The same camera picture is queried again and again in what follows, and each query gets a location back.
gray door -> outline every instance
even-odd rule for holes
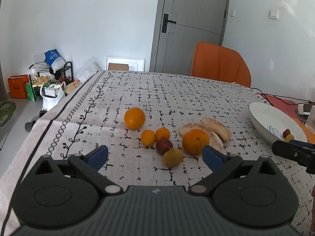
[[[220,43],[226,1],[165,0],[155,71],[190,75],[197,43]]]
[[[0,101],[4,101],[4,100],[7,100],[7,92],[4,87],[4,81],[3,81],[1,66],[0,66]]]

clear cup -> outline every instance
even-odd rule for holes
[[[315,106],[313,105],[311,108],[310,115],[308,116],[308,120],[305,123],[305,126],[315,134]]]

tablecloth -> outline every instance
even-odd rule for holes
[[[43,154],[66,159],[105,144],[109,157],[99,173],[124,189],[128,185],[189,187],[195,184],[211,173],[201,156],[185,154],[178,167],[167,168],[154,147],[141,145],[140,135],[144,129],[155,131],[166,127],[171,132],[174,148],[181,148],[179,127],[198,122],[204,116],[215,118],[232,131],[232,139],[224,143],[224,154],[231,152],[249,160],[263,154],[271,156],[299,196],[300,207],[292,225],[308,235],[313,178],[296,163],[275,157],[271,147],[258,135],[250,120],[248,105],[264,100],[255,93],[238,84],[180,75],[97,73],[36,122],[0,179],[1,224],[8,219],[5,235],[19,226],[11,207],[8,208],[14,187]],[[131,107],[139,107],[145,113],[141,130],[129,130],[123,123],[123,115]]]

light switch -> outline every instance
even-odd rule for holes
[[[270,10],[270,18],[278,19],[279,18],[279,11],[276,9]]]

floor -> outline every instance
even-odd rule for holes
[[[8,101],[15,102],[16,109],[10,120],[0,127],[0,177],[7,170],[29,134],[25,131],[24,124],[37,119],[43,105],[42,101],[33,102],[19,98],[10,98]]]

